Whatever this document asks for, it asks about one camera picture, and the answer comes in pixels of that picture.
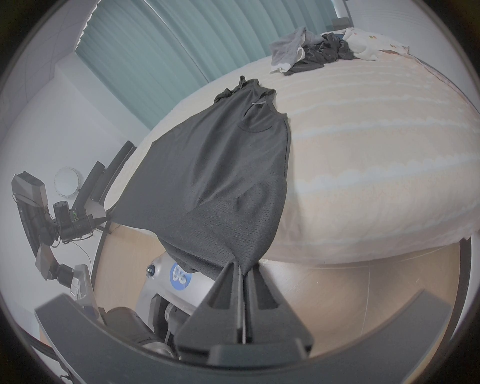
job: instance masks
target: clothing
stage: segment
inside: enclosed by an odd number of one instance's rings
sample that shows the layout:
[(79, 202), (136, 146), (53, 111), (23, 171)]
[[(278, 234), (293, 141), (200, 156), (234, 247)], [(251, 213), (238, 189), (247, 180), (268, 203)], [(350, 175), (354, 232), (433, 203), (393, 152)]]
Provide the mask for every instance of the clothing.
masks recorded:
[(306, 27), (297, 28), (291, 34), (281, 37), (269, 45), (272, 51), (272, 68), (270, 73), (278, 70), (282, 73), (288, 71), (293, 64), (304, 58), (303, 46), (319, 44), (323, 40), (323, 37), (307, 31)]
[(348, 48), (348, 43), (339, 39), (333, 33), (324, 35), (326, 39), (321, 44), (308, 45), (304, 47), (305, 58), (297, 61), (284, 75), (291, 75), (297, 72), (311, 71), (322, 68), (326, 63), (333, 63), (338, 59), (352, 60), (353, 52)]
[(348, 46), (358, 59), (378, 60), (378, 51), (408, 53), (408, 46), (378, 33), (365, 32), (359, 28), (347, 28), (333, 33), (344, 34), (343, 39), (348, 42)]
[(287, 193), (290, 131), (275, 90), (242, 76), (210, 107), (152, 143), (110, 212), (148, 229), (186, 272), (246, 274), (268, 250)]

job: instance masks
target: bed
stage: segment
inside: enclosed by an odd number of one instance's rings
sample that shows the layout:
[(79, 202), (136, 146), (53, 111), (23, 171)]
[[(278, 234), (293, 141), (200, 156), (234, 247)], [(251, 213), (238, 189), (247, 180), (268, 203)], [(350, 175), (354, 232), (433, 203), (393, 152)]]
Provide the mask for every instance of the bed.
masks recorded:
[(125, 163), (105, 209), (154, 140), (243, 75), (277, 91), (291, 129), (287, 199), (264, 259), (367, 261), (452, 244), (480, 228), (479, 114), (447, 79), (385, 52), (292, 76), (270, 74), (270, 63), (250, 63), (181, 101)]

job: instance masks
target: green curtain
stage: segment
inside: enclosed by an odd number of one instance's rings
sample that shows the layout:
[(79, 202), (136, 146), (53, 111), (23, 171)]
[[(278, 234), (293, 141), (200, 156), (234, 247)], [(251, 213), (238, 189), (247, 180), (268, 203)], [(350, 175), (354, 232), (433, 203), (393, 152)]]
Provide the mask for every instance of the green curtain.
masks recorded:
[(306, 26), (329, 30), (330, 0), (102, 0), (76, 49), (149, 129), (218, 77), (270, 55)]

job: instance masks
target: vertical blind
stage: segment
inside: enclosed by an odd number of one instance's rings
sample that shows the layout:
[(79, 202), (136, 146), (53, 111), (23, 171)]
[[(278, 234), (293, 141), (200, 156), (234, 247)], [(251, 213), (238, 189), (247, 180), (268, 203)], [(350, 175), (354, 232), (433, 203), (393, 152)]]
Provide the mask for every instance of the vertical blind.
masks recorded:
[(331, 29), (331, 0), (102, 0), (78, 56), (149, 129), (218, 77), (306, 26)]

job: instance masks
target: black garment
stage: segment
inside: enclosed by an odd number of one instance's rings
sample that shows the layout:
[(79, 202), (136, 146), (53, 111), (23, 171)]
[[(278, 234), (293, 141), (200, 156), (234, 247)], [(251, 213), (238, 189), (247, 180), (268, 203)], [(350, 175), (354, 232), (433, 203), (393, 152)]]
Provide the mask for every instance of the black garment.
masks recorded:
[(355, 58), (345, 40), (338, 38), (333, 33), (324, 35), (324, 38), (325, 41), (320, 44), (304, 46), (305, 58), (297, 61), (284, 75), (289, 76), (297, 72), (323, 68), (324, 64), (333, 63), (337, 59), (352, 60)]
[(258, 80), (152, 143), (111, 212), (157, 234), (187, 272), (216, 278), (236, 258), (246, 274), (270, 247), (287, 193), (290, 132)]

